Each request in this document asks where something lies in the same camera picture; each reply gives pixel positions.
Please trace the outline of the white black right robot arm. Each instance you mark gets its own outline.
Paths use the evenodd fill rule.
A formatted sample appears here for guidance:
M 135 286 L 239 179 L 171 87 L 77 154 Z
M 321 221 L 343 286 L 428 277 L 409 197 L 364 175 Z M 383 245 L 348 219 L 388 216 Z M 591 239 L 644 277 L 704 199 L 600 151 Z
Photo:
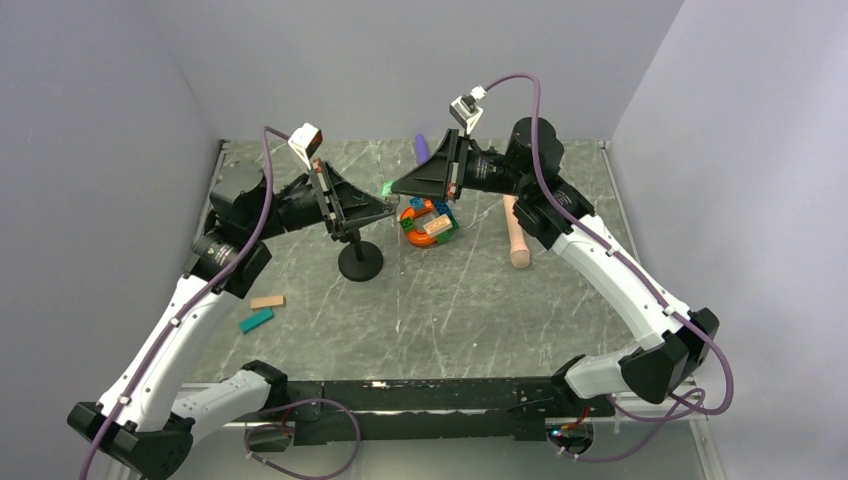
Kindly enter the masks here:
M 564 146 L 555 128 L 531 118 L 516 122 L 506 150 L 483 150 L 456 129 L 432 156 L 395 180 L 393 193 L 432 202 L 459 199 L 466 189 L 513 195 L 520 227 L 576 268 L 625 321 L 631 345 L 611 354 L 580 355 L 553 377 L 553 406 L 572 416 L 600 395 L 630 391 L 662 403 L 705 360 L 705 336 L 720 322 L 708 308 L 691 309 L 652 280 L 614 238 L 592 203 L 559 175 Z

